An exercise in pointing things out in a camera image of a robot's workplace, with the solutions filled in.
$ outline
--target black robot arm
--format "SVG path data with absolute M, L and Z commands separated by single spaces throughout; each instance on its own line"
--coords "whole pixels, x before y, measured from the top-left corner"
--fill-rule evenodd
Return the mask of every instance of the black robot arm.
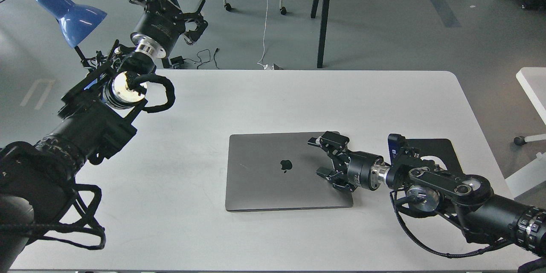
M 180 35 L 190 36 L 193 43 L 206 28 L 200 14 L 204 0 L 195 13 L 183 13 L 176 0 L 140 1 L 144 13 L 131 34 L 135 47 L 116 40 L 107 55 L 97 52 L 93 58 L 76 48 L 89 73 L 63 96 L 65 105 L 58 113 L 62 123 L 35 145 L 14 142 L 0 148 L 0 272 L 11 267 L 26 245 L 39 239 L 89 250 L 104 248 L 104 228 L 93 217 L 101 189 L 77 184 L 76 174 L 87 161 L 98 165 L 123 149 L 137 133 L 132 122 L 141 111 L 165 111 L 174 104 L 174 86 L 154 73 L 154 59 L 165 59 Z M 186 22 L 201 24 L 199 33 L 186 31 Z M 147 82 L 164 86 L 165 104 L 146 106 Z M 131 111 L 122 117 L 112 108 Z M 84 203 L 81 191 L 93 194 L 90 203 Z M 81 218 L 60 223 L 72 206 Z M 100 242 L 85 246 L 46 236 L 52 230 L 83 232 L 98 236 Z
M 383 157 L 347 149 L 349 138 L 327 131 L 311 138 L 334 162 L 334 170 L 320 168 L 317 174 L 336 189 L 376 190 L 381 183 L 391 190 L 396 217 L 404 232 L 425 250 L 448 258 L 462 258 L 516 244 L 540 257 L 546 256 L 546 211 L 495 195 L 489 181 L 479 175 L 444 170 L 432 160 L 422 160 L 419 148 L 405 137 L 388 137 L 391 164 Z M 405 197 L 397 198 L 404 192 Z M 440 253 L 422 244 L 405 226 L 399 213 L 414 218 L 439 215 L 461 230 L 468 243 L 489 247 L 467 254 Z

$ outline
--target desk lamp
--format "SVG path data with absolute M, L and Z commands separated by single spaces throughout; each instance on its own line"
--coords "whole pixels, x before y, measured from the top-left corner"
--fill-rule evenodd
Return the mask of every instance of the desk lamp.
M 71 0 L 36 0 L 59 22 L 64 39 L 75 48 L 102 22 L 106 13 Z

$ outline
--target silver joint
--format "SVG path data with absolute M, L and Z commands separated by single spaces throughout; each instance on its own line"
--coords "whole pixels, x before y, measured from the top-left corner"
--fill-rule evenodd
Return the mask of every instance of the silver joint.
M 140 83 L 140 85 L 144 88 L 148 88 L 146 82 Z M 139 94 L 136 90 L 129 90 L 126 71 L 115 77 L 111 83 L 111 90 L 113 99 L 108 99 L 108 102 L 112 107 L 120 110 L 131 107 L 145 97 L 144 94 Z
M 135 52 L 142 52 L 150 58 L 164 58 L 167 56 L 165 49 L 150 36 L 135 34 L 131 41 L 135 44 Z
M 436 191 L 431 188 L 421 187 L 421 186 L 411 186 L 410 189 L 406 192 L 406 196 L 417 197 L 421 199 L 419 203 L 409 203 L 410 207 L 415 209 L 431 212 L 434 211 L 439 203 L 440 197 Z
M 377 186 L 380 186 L 381 183 L 386 184 L 386 176 L 389 173 L 390 166 L 386 166 L 385 163 L 374 164 L 372 166 L 372 181 L 377 181 Z

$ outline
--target floor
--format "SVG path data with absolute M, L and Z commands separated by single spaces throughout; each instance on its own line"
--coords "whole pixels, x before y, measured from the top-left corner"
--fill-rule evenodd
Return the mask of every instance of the floor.
M 129 34 L 142 12 L 140 7 L 127 0 L 74 1 L 109 13 L 105 22 L 80 44 L 84 52 L 107 51 L 116 38 L 130 44 Z M 179 0 L 184 11 L 193 10 L 197 1 Z M 219 69 L 263 69 L 257 62 L 264 51 L 265 12 L 269 7 L 262 63 L 275 63 L 289 70 L 316 69 L 320 19 L 309 18 L 312 0 L 284 0 L 288 10 L 285 16 L 279 14 L 279 0 L 228 2 L 234 7 L 232 12 L 226 12 L 222 0 L 206 0 L 203 15 L 209 27 L 205 34 L 194 46 L 186 46 L 180 40 L 171 56 L 197 60 L 198 51 L 218 48 L 215 59 Z M 545 18 L 544 11 L 521 9 L 518 0 L 331 0 L 322 69 L 454 73 L 506 177 L 530 162 L 537 152 L 543 152 L 546 145 L 545 141 L 523 147 L 512 143 L 515 136 L 546 131 L 544 122 L 515 78 L 522 67 L 546 67 Z M 66 66 L 78 67 L 76 54 L 69 48 L 49 43 L 63 44 L 53 20 L 51 27 L 36 29 L 37 19 L 44 22 L 51 17 L 33 0 L 8 0 L 0 4 L 3 49 L 0 75 L 19 78 L 35 75 L 40 71 L 41 57 L 53 55 Z M 208 52 L 201 52 L 199 56 L 206 60 Z M 186 69 L 196 67 L 191 61 L 184 66 Z M 199 69 L 216 67 L 211 61 Z M 48 71 L 47 74 L 59 73 Z M 82 70 L 70 68 L 62 74 L 59 82 L 68 86 L 82 77 Z M 7 78 L 1 79 L 0 86 L 6 86 Z M 389 90 L 388 80 L 370 82 L 381 82 L 384 90 Z M 410 99 L 409 103 L 421 107 Z M 43 105 L 51 110 L 57 107 L 54 102 Z M 52 112 L 47 116 L 57 121 Z M 33 120 L 28 122 L 29 126 L 33 123 Z M 32 128 L 25 133 L 32 135 Z M 14 141 L 14 135 L 4 131 L 0 140 L 2 143 Z M 518 200 L 546 207 L 543 187 Z

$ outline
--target silver laptop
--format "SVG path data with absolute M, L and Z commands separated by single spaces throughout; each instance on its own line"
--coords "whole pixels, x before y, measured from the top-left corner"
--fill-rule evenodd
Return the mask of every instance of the silver laptop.
M 307 145 L 323 132 L 234 134 L 229 138 L 227 211 L 323 209 L 353 206 L 350 193 L 316 174 L 332 168 L 320 148 Z

